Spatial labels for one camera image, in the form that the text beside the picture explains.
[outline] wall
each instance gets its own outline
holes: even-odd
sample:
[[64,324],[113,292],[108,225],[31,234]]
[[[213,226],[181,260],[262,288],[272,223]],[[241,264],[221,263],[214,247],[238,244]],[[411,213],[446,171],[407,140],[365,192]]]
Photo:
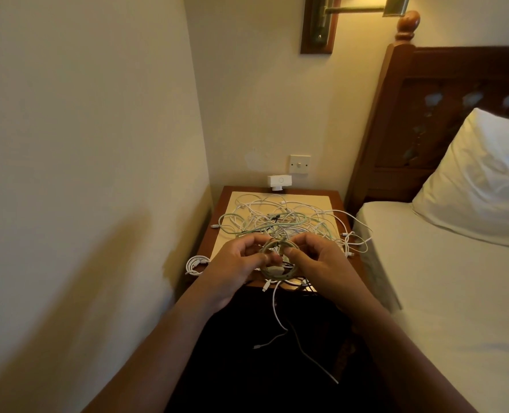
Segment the wall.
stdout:
[[[331,56],[299,55],[305,0],[185,0],[212,196],[265,185],[289,154],[293,185],[346,193],[396,18],[341,15]],[[383,4],[343,0],[342,4]],[[509,0],[411,0],[419,46],[509,44]]]
[[210,205],[183,0],[0,0],[0,411],[79,411]]

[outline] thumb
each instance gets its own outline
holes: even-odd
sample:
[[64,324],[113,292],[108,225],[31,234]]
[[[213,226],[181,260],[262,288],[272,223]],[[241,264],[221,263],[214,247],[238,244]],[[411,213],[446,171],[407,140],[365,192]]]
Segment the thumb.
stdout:
[[269,254],[258,252],[251,256],[244,256],[243,261],[245,264],[245,270],[249,273],[255,268],[261,268],[262,266],[269,265],[272,262],[272,257]]
[[306,274],[306,271],[312,271],[317,263],[303,251],[296,248],[285,248],[283,253],[289,258],[289,261],[297,265],[304,274]]

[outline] wall sconce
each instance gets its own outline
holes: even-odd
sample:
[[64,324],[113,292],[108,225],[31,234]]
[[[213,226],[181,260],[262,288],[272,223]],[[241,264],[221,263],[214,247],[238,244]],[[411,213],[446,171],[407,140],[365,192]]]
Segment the wall sconce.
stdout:
[[409,0],[387,0],[386,5],[341,7],[341,0],[306,0],[300,53],[333,53],[337,13],[383,13],[403,16]]

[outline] pillow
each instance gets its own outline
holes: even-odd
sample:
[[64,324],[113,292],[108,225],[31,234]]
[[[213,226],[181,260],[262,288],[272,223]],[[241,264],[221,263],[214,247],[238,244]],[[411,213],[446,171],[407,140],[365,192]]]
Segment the pillow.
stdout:
[[474,109],[412,206],[437,226],[509,245],[509,119]]

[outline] mattress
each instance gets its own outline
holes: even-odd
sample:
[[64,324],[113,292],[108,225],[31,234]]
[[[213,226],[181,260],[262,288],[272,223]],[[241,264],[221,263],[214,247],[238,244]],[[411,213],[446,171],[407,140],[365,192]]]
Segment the mattress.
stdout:
[[480,412],[509,412],[509,247],[426,222],[400,202],[369,202],[354,230],[373,291]]

